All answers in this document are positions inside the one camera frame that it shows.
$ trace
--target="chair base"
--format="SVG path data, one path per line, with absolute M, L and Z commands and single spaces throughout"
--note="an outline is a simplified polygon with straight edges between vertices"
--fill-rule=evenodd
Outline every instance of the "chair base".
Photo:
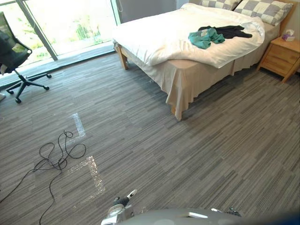
M 49 90 L 50 88 L 49 87 L 46 87 L 44 85 L 41 85 L 39 83 L 35 83 L 33 81 L 41 78 L 41 77 L 48 77 L 48 78 L 51 78 L 52 76 L 50 74 L 47 74 L 47 73 L 44 73 L 44 74 L 39 74 L 39 75 L 35 75 L 35 76 L 30 76 L 28 78 L 24 78 L 22 75 L 20 75 L 18 72 L 16 72 L 20 78 L 20 81 L 16 84 L 14 84 L 13 86 L 11 86 L 10 88 L 6 89 L 6 91 L 9 93 L 9 94 L 13 94 L 14 91 L 13 89 L 15 88 L 19 88 L 18 90 L 18 93 L 15 97 L 15 101 L 16 103 L 21 103 L 22 101 L 20 100 L 20 95 L 22 94 L 23 90 L 25 89 L 26 86 L 30 86 L 30 85 L 33 85 L 33 86 L 38 86 L 38 87 L 43 87 L 45 90 Z

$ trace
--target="gray striped carpet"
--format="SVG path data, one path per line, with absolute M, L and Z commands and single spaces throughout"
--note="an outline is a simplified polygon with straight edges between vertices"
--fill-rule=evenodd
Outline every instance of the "gray striped carpet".
M 257 217 L 299 209 L 298 75 L 282 84 L 267 70 L 237 72 L 195 99 L 181 122 L 157 84 L 133 64 L 124 71 L 115 53 L 52 75 L 39 80 L 49 91 L 28 87 L 22 104 L 13 96 L 0 102 L 0 199 L 63 130 L 75 135 L 68 148 L 87 146 L 52 184 L 56 202 L 42 224 L 100 224 L 113 199 L 135 188 L 136 213 L 233 206 Z M 0 224 L 38 224 L 58 173 L 29 174 L 0 204 Z

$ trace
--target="white bedding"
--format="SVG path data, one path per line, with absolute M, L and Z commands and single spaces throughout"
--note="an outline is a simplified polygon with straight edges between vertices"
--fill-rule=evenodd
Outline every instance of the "white bedding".
M 252 38 L 234 37 L 208 49 L 192 45 L 190 32 L 200 27 L 241 25 Z M 170 59 L 188 59 L 221 68 L 244 56 L 264 41 L 264 25 L 259 17 L 249 17 L 220 8 L 186 3 L 180 9 L 123 23 L 113 33 L 113 40 L 149 66 Z

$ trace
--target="wooden bed frame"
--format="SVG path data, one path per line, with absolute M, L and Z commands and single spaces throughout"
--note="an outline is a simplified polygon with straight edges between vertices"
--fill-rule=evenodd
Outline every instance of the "wooden bed frame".
M 281 36 L 283 34 L 283 32 L 285 31 L 285 27 L 288 24 L 288 22 L 290 21 L 298 2 L 295 1 L 290 1 L 290 0 L 277 0 L 277 1 L 281 1 L 281 2 L 285 2 L 285 3 L 292 3 L 293 7 L 290 10 L 290 12 L 288 13 L 288 15 L 285 17 L 285 19 L 280 23 L 280 29 L 279 29 L 279 35 Z M 120 62 L 122 67 L 127 70 L 128 66 L 127 66 L 127 60 L 130 59 L 131 57 L 126 53 L 126 51 L 123 50 L 123 47 L 120 44 L 115 44 L 114 46 L 115 51 L 118 53 L 119 58 L 120 58 Z M 175 115 L 175 107 L 171 106 L 171 113 L 173 115 Z

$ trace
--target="glass door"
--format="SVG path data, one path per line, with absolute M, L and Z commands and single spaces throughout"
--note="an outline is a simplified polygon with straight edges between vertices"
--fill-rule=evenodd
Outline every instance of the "glass door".
M 25 3 L 58 55 L 110 41 L 116 26 L 110 0 Z

